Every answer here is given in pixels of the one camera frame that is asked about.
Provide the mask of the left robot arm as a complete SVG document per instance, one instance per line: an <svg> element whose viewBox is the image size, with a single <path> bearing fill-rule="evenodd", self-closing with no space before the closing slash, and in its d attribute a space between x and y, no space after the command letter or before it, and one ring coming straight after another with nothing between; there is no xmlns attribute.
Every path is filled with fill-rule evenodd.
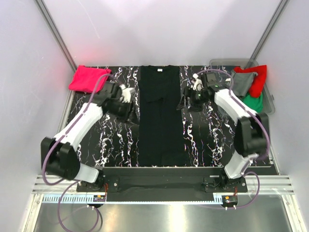
<svg viewBox="0 0 309 232"><path fill-rule="evenodd" d="M86 183L93 191L100 191L104 184L103 171L82 164L78 158L78 145L94 124L105 114L116 117L121 123L138 124L132 96L135 89L124 84L106 82L98 93L92 93L73 120L54 137L45 137L41 142L42 177L52 185L46 174L64 180Z"/></svg>

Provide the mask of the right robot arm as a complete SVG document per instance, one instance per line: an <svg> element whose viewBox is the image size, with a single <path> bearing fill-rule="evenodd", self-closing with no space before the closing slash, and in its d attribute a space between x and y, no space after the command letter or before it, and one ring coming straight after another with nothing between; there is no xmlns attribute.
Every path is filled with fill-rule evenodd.
<svg viewBox="0 0 309 232"><path fill-rule="evenodd" d="M216 69L203 70L193 74L194 84L185 87L178 110L187 107L198 112L207 101L214 101L235 122L234 153L220 175L212 183L205 183L210 189L235 191L245 177L245 171L254 160L262 160L269 154L269 121L265 113L258 113L246 106L233 92L234 79L228 76L228 86L220 84Z"/></svg>

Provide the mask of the black t-shirt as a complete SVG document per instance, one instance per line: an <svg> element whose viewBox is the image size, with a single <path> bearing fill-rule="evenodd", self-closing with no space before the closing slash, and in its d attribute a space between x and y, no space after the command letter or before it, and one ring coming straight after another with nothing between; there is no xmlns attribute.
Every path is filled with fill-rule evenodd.
<svg viewBox="0 0 309 232"><path fill-rule="evenodd" d="M138 84L139 165L185 166L179 67L141 66Z"/></svg>

